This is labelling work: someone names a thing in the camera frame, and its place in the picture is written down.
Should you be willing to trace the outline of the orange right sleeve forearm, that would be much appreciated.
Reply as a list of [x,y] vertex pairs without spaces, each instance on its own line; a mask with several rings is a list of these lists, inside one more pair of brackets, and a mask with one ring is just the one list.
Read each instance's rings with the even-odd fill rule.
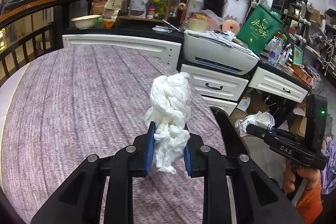
[[314,189],[305,190],[295,206],[306,224],[313,223],[322,213],[321,182],[319,181]]

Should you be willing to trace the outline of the right hand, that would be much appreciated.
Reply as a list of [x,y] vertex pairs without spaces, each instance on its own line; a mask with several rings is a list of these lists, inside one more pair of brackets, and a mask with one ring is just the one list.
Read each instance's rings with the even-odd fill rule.
[[285,193],[291,193],[295,190],[294,183],[296,175],[299,175],[301,178],[307,179],[307,184],[305,188],[307,192],[313,190],[317,185],[321,183],[320,170],[299,166],[296,169],[296,172],[293,172],[291,168],[291,161],[287,160],[286,169],[283,174],[282,180],[282,188]]

